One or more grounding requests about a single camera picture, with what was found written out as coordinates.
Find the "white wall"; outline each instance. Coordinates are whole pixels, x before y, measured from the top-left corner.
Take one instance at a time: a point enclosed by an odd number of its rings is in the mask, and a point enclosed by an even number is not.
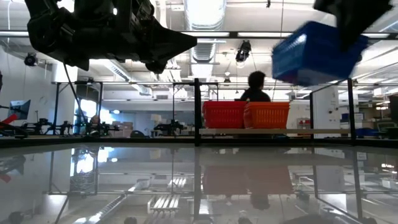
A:
[[[51,84],[52,66],[47,70],[42,67],[25,66],[22,59],[5,53],[0,47],[0,71],[3,75],[3,87],[0,93],[0,105],[8,106],[13,100],[31,100],[27,122],[36,122],[35,111],[39,118],[47,118],[53,122],[55,108],[56,85]],[[73,121],[73,98],[70,88],[60,94],[58,105],[58,121]],[[0,109],[0,120],[7,118],[8,110]]]

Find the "blue plastic crate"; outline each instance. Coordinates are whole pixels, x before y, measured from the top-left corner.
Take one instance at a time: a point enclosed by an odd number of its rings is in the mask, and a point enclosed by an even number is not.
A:
[[[337,28],[311,21],[274,47],[272,77],[300,86],[347,79],[367,46],[361,35],[342,52]]]

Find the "orange plastic crate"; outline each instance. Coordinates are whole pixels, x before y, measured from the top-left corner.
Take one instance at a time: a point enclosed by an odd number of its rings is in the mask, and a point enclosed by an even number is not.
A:
[[[285,129],[289,108],[289,103],[248,103],[244,109],[244,127]]]
[[[246,101],[206,101],[203,114],[206,128],[243,128]]]

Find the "cable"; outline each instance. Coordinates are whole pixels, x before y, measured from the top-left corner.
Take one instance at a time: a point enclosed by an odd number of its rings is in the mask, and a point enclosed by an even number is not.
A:
[[[284,28],[284,9],[285,9],[284,5],[285,5],[285,0],[282,0],[282,18],[280,20],[280,39],[281,40],[282,40],[282,31],[283,31],[283,28]],[[271,101],[274,101],[275,89],[276,89],[276,80],[275,80],[275,83],[274,83],[274,91],[272,92]]]
[[[79,99],[77,98],[77,94],[76,94],[75,88],[73,87],[73,84],[72,84],[72,82],[70,81],[70,77],[69,77],[67,65],[66,65],[65,63],[63,64],[63,68],[65,69],[65,73],[67,74],[67,77],[68,77],[68,84],[70,85],[70,88],[72,89],[73,96],[75,97],[75,100],[76,100],[76,102],[77,102],[77,107],[78,107],[80,116],[83,117],[83,121],[85,122],[85,124],[88,124],[87,119],[86,119],[86,117],[85,117],[85,114],[83,113],[83,110],[82,110],[81,107],[80,107],[80,101],[79,101]]]

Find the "monitor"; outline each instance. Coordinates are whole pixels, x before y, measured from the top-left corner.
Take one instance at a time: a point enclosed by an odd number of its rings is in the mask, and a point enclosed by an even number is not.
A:
[[[18,120],[27,119],[29,114],[30,100],[16,100],[10,102],[10,107],[8,110],[8,117],[12,114],[17,115]]]

